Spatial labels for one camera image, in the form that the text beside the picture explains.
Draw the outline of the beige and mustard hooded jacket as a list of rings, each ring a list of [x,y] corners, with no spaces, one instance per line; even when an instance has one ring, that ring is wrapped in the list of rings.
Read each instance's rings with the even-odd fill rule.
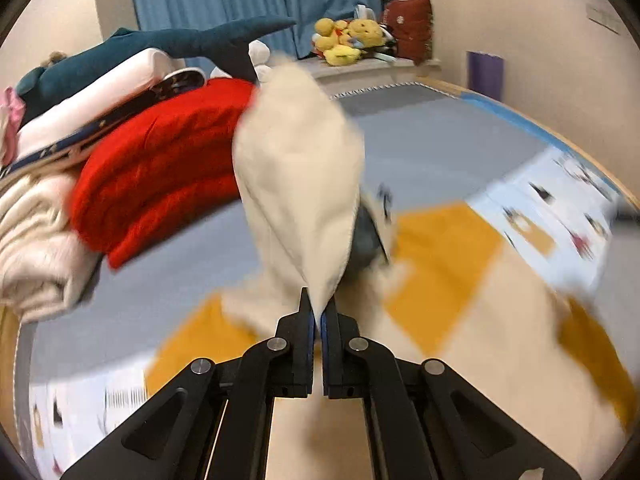
[[[311,74],[258,90],[232,157],[262,270],[217,292],[146,372],[157,392],[198,356],[235,358],[303,286],[403,358],[441,358],[584,479],[613,463],[639,391],[580,301],[620,199],[558,150],[468,202],[389,217],[360,191],[364,141]]]

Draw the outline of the grey patterned bed sheet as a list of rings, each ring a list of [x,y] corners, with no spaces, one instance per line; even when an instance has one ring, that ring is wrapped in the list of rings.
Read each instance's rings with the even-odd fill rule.
[[[366,141],[367,186],[386,184],[407,212],[467,200],[497,226],[525,206],[558,240],[549,261],[526,266],[584,292],[631,374],[639,370],[639,231],[614,224],[592,261],[575,254],[564,224],[577,200],[546,214],[532,183],[574,188],[578,156],[538,126],[479,98],[398,84],[345,93],[344,111]],[[99,266],[73,312],[26,326],[18,340],[15,413],[21,451],[39,479],[56,479],[139,406],[145,365],[162,340],[214,289],[252,275],[258,257],[240,205],[209,214],[123,268]]]

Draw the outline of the red fuzzy folded blanket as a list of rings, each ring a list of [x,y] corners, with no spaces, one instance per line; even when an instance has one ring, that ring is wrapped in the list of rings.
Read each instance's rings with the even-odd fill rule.
[[[70,223],[86,245],[119,269],[237,200],[232,141],[254,90],[239,79],[211,79],[109,133],[70,199]]]

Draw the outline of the cream folded fleece blanket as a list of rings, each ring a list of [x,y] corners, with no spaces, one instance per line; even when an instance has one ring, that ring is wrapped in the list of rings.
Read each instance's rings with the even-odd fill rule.
[[[22,323],[73,309],[98,264],[70,224],[78,176],[25,176],[1,191],[1,304]]]

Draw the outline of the yellow plush toys pile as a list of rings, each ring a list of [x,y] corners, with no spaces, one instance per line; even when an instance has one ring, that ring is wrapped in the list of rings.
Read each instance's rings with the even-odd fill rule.
[[[387,37],[381,25],[368,18],[320,18],[314,24],[311,43],[314,54],[329,66],[347,66],[357,63],[363,53],[384,47]]]

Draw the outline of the white folded pillow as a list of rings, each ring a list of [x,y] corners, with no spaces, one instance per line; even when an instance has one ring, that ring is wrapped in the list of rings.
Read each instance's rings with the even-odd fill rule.
[[[127,58],[86,88],[21,126],[15,160],[70,136],[183,66],[183,62],[157,49],[146,49]]]

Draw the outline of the purple box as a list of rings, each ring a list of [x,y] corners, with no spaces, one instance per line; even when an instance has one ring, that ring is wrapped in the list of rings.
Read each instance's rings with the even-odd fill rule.
[[[466,52],[468,88],[496,101],[503,96],[504,59],[485,52]]]

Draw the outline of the dark red cushion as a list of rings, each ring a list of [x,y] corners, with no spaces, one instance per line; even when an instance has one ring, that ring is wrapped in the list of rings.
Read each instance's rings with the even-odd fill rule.
[[[386,4],[382,23],[397,42],[397,53],[420,65],[433,56],[431,0],[394,0]]]

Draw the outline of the white pink folded cloth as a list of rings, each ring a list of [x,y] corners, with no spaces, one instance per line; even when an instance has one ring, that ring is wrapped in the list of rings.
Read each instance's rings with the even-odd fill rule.
[[[1,165],[14,161],[17,150],[17,133],[20,130],[26,105],[12,87],[1,91]]]

